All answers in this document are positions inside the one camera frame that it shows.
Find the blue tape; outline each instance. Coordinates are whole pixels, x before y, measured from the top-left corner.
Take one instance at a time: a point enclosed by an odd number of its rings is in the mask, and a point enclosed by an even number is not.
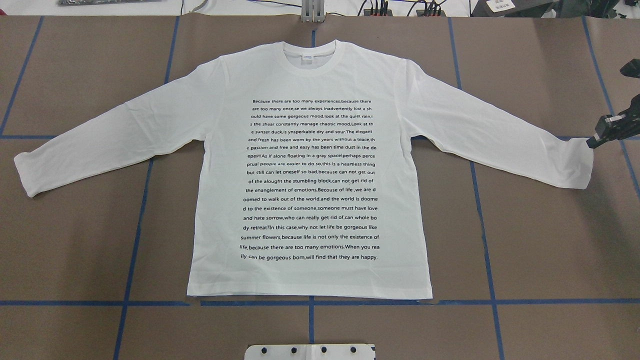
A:
[[[171,39],[171,48],[169,50],[169,60],[166,64],[166,73],[164,74],[164,83],[169,82],[171,75],[171,65],[173,63],[173,51],[175,50],[175,39],[178,37],[178,26],[180,26],[180,17],[175,17],[175,24],[173,25],[173,38]]]
[[[4,127],[6,126],[6,123],[9,120],[9,114],[11,113],[11,108],[13,107],[15,96],[18,94],[18,88],[20,88],[20,84],[22,83],[22,77],[24,75],[25,70],[27,69],[27,64],[29,63],[29,59],[31,58],[31,53],[33,52],[33,48],[36,46],[36,40],[38,40],[38,34],[40,34],[40,29],[42,29],[43,22],[44,22],[44,16],[41,16],[40,21],[38,21],[38,27],[36,28],[36,32],[33,34],[33,39],[31,39],[31,45],[29,46],[29,51],[27,51],[27,56],[24,58],[24,63],[22,63],[22,68],[20,69],[18,80],[16,80],[15,86],[13,87],[13,93],[11,94],[11,99],[9,100],[9,104],[6,107],[6,112],[4,113],[2,124],[0,124],[0,135],[4,133]]]
[[[178,27],[180,25],[180,17],[175,17],[175,24],[173,25],[173,36],[171,39],[171,48],[169,50],[169,59],[166,64],[166,72],[164,73],[164,83],[169,82],[169,75],[171,74],[171,65],[173,62],[173,52],[175,50],[175,39],[178,35]],[[131,252],[131,263],[129,264],[129,275],[127,276],[127,287],[124,293],[124,305],[122,306],[122,312],[120,314],[120,325],[118,326],[118,336],[116,338],[116,345],[113,350],[113,360],[118,360],[120,357],[120,345],[122,344],[122,336],[124,334],[124,325],[127,321],[127,308],[129,307],[129,296],[131,295],[131,284],[133,283],[133,274],[136,268],[136,258],[138,257],[138,246],[140,244],[140,234],[142,232],[142,220],[145,214],[145,208],[147,207],[147,195],[149,190],[149,182],[151,179],[151,170],[154,167],[154,159],[149,160],[149,167],[147,169],[147,178],[145,180],[145,189],[142,193],[142,204],[140,205],[140,214],[138,215],[138,226],[136,228],[136,239],[133,243],[133,250]]]
[[[451,51],[453,52],[453,64],[456,69],[456,81],[458,82],[458,88],[462,90],[462,82],[460,79],[460,67],[458,66],[458,54],[456,52],[456,41],[453,33],[453,23],[451,18],[447,18],[449,21],[449,36],[451,38]],[[486,278],[489,284],[489,294],[491,296],[492,301],[492,312],[493,312],[493,325],[495,327],[495,339],[498,346],[498,354],[500,356],[500,360],[504,360],[504,348],[502,346],[502,332],[500,331],[500,318],[498,316],[498,307],[495,305],[495,290],[493,288],[493,275],[491,271],[491,259],[489,258],[489,246],[486,242],[486,231],[484,230],[484,218],[482,214],[482,205],[480,203],[480,194],[478,192],[478,183],[476,178],[476,167],[473,161],[469,161],[469,166],[471,167],[471,178],[474,184],[474,193],[476,195],[476,208],[478,212],[478,217],[480,219],[480,226],[482,230],[482,242],[484,247],[484,265],[486,268]]]
[[[604,85],[604,80],[602,79],[602,73],[600,72],[600,66],[598,66],[598,59],[596,59],[595,51],[593,50],[593,44],[591,43],[591,35],[589,34],[589,27],[587,26],[586,17],[582,17],[582,28],[584,29],[584,34],[587,38],[587,44],[589,45],[589,52],[591,53],[591,60],[593,61],[593,66],[596,69],[596,75],[598,76],[598,81],[600,82],[600,87],[602,88],[602,93],[604,94],[604,99],[607,102],[607,107],[609,108],[609,113],[615,115],[613,110],[613,106],[611,105],[611,100],[609,98],[609,93],[607,91],[607,87]],[[634,184],[634,190],[636,191],[636,196],[640,199],[640,187],[638,187],[638,180],[636,177],[636,172],[629,160],[629,154],[627,152],[627,147],[625,146],[624,141],[620,140],[620,147],[622,148],[622,153],[625,157],[625,162],[627,163],[627,169],[629,170],[629,174],[631,176],[631,181]]]
[[[498,307],[495,304],[495,288],[493,287],[493,274],[491,271],[491,259],[489,257],[489,246],[486,241],[486,231],[484,229],[484,217],[482,213],[482,204],[480,203],[480,192],[478,191],[478,182],[476,177],[476,166],[473,161],[469,161],[469,166],[471,167],[471,179],[474,183],[474,193],[476,196],[476,208],[478,212],[478,217],[480,218],[480,227],[482,232],[482,243],[484,247],[484,265],[486,267],[486,277],[489,282],[489,295],[491,296],[492,301],[492,311],[493,311],[493,324],[495,326],[495,337],[498,344],[498,354],[500,356],[500,360],[504,360],[504,348],[502,346],[502,332],[500,331],[500,318],[498,316]]]
[[[447,18],[449,22],[449,38],[451,38],[451,51],[453,52],[453,67],[456,70],[456,82],[458,84],[458,88],[462,90],[462,81],[460,80],[460,68],[458,67],[458,54],[456,52],[456,41],[453,36],[453,23],[451,18]]]
[[[43,140],[51,140],[55,138],[57,135],[0,135],[0,139],[20,139],[20,140],[30,140],[30,139],[43,139]]]
[[[316,302],[316,297],[311,296],[309,297],[309,343],[310,344],[315,344],[316,343],[316,333],[315,333],[315,325],[314,325],[314,318],[316,317],[315,314],[315,302]]]
[[[600,67],[598,66],[598,60],[596,60],[596,53],[593,51],[593,44],[591,43],[591,35],[589,34],[589,28],[587,27],[587,18],[582,17],[582,27],[584,28],[584,34],[587,37],[587,44],[589,45],[589,52],[591,53],[591,60],[593,60],[593,66],[596,69],[596,75],[598,76],[598,81],[600,82],[600,87],[602,88],[602,92],[604,93],[604,99],[607,102],[607,107],[609,108],[609,113],[613,114],[613,106],[611,106],[611,101],[609,100],[609,93],[607,92],[606,86],[604,86],[604,80],[602,79],[602,74],[600,73]]]
[[[101,300],[0,300],[0,306],[124,306],[124,301]],[[183,301],[128,301],[127,307],[185,307]],[[480,300],[271,300],[271,301],[201,301],[206,307],[242,306],[489,306],[489,305],[590,305],[590,304],[640,304],[640,299],[480,299]]]
[[[0,300],[0,306],[122,306],[122,301]]]

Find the wire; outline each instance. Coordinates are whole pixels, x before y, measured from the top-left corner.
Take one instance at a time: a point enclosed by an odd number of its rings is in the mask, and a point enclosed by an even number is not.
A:
[[[247,0],[247,1],[251,1],[251,2],[254,2],[254,3],[273,3],[273,4],[284,5],[284,6],[293,6],[293,7],[296,7],[296,8],[301,8],[302,7],[302,5],[279,3],[278,1],[271,1],[271,0]]]
[[[362,5],[360,5],[360,10],[358,10],[358,15],[356,16],[360,16],[360,13],[362,12],[362,9],[364,9],[364,4],[367,3],[367,0],[362,1]]]
[[[411,5],[411,8],[409,8],[409,12],[406,13],[407,16],[411,15],[411,11],[413,10],[413,7],[415,7],[415,5],[417,3],[424,3],[426,6],[427,1],[426,0],[417,0],[417,1],[408,1],[409,3],[413,3],[413,5]]]

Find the white label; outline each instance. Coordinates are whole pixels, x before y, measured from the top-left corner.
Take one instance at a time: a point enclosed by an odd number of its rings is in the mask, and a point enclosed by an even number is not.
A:
[[[489,9],[495,13],[514,9],[516,7],[511,0],[489,0],[486,4],[489,5]]]

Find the t-shirt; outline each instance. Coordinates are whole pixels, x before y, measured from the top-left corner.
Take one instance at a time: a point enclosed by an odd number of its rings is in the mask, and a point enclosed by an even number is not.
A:
[[[559,140],[410,60],[338,40],[220,56],[15,164],[32,197],[203,140],[188,295],[430,299],[418,135],[554,186],[589,183],[584,139]]]

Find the white floor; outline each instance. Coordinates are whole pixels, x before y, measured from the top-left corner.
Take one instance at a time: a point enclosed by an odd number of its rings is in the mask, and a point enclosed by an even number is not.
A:
[[[0,9],[8,15],[178,15],[190,12],[203,1],[204,6],[199,13],[209,15],[278,15],[300,14],[300,9],[273,3],[256,3],[249,0],[155,0],[145,3],[120,3],[88,6],[58,6],[58,0],[0,0]],[[278,0],[283,3],[300,4],[300,0]],[[471,7],[475,7],[478,0],[471,0]],[[325,12],[336,12],[347,16],[355,16],[362,4],[361,0],[325,0]],[[412,3],[409,1],[389,1],[389,8],[395,16],[406,16]],[[447,16],[468,17],[469,0],[445,0],[442,9]],[[615,7],[618,13],[629,18],[640,19],[640,5],[627,6],[620,0]]]

